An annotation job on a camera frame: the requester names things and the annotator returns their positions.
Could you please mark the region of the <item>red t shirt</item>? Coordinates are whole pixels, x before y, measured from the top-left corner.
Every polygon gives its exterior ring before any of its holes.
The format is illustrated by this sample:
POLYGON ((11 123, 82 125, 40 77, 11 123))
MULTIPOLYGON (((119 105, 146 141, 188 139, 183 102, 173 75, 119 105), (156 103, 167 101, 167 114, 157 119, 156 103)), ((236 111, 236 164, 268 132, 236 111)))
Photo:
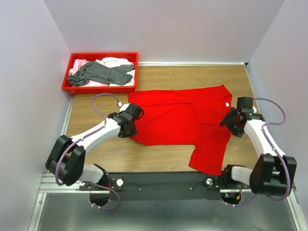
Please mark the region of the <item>red t shirt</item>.
POLYGON ((190 90, 145 90, 128 95, 144 110, 132 139, 142 145, 194 145, 189 167, 221 174, 231 132, 221 126, 231 109, 232 94, 224 86, 190 90))

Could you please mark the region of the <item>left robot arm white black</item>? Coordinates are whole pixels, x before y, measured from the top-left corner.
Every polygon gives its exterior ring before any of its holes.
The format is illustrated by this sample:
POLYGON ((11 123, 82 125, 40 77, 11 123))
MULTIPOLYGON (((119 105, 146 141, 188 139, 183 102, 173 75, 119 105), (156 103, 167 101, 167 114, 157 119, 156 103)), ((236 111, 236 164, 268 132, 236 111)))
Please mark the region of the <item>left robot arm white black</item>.
POLYGON ((68 137, 60 136, 46 161, 46 169, 54 174, 60 186, 71 186, 77 181, 90 182, 96 190, 107 183, 106 171, 96 164, 85 163, 86 155, 99 145, 114 137, 127 138, 137 134, 135 121, 144 115, 144 110, 134 103, 127 103, 119 112, 111 113, 95 127, 68 137))

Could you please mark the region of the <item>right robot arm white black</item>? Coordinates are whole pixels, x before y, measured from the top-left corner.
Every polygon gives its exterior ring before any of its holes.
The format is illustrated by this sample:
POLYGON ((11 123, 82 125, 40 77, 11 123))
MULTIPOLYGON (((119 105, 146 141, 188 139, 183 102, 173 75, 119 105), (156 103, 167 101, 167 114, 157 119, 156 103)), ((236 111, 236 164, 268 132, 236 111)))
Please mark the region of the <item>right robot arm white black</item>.
POLYGON ((254 194, 263 194, 274 200, 286 198, 292 189, 297 161, 278 147, 263 116, 254 113, 250 108, 233 107, 220 124, 226 126, 232 135, 238 138, 246 134, 258 156, 253 169, 227 165, 221 177, 222 185, 231 189, 242 183, 254 194))

